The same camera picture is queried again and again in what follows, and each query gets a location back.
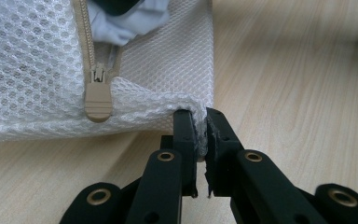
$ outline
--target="zipper teeth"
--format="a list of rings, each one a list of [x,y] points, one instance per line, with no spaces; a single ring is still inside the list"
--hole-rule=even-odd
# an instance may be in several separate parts
[[[93,66],[95,64],[94,44],[92,42],[92,34],[91,34],[91,27],[90,27],[89,11],[87,8],[87,1],[86,0],[78,0],[78,1],[80,2],[83,26],[86,32],[87,51],[89,52],[89,65]]]

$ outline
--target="zipper pull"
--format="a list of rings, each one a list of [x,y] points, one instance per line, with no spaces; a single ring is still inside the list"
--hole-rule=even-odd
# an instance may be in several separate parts
[[[101,123],[112,114],[112,95],[110,85],[106,84],[107,75],[101,63],[91,67],[91,82],[86,85],[85,111],[89,120]]]

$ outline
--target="light wood surface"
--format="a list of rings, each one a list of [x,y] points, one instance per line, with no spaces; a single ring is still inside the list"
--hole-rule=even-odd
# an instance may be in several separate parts
[[[245,148],[267,153],[298,187],[358,192],[358,0],[213,1],[215,108]],[[0,143],[0,223],[58,223],[96,182],[142,175],[161,133]],[[229,200],[196,200],[182,223],[234,223]]]

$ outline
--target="mesh laundry bag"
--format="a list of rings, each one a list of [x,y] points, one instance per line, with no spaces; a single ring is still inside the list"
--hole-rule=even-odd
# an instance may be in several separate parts
[[[204,155],[205,106],[213,105],[211,2],[172,0],[168,24],[123,48],[103,123],[89,121],[84,109],[85,79],[96,64],[88,21],[79,26],[76,10],[85,5],[0,0],[0,141],[170,131],[172,113],[183,108],[192,111]]]

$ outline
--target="white cloth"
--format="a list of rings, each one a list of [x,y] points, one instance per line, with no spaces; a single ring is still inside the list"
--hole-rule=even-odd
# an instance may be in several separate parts
[[[137,35],[165,24],[169,18],[169,0],[144,0],[121,16],[110,16],[97,4],[88,0],[92,39],[123,46]]]
[[[14,2],[0,0],[0,141],[171,132],[172,113],[188,109],[199,154],[206,154],[205,106],[213,106],[211,0],[172,0],[166,25],[124,46],[120,77],[111,83],[112,117],[104,123],[84,113],[71,1]]]

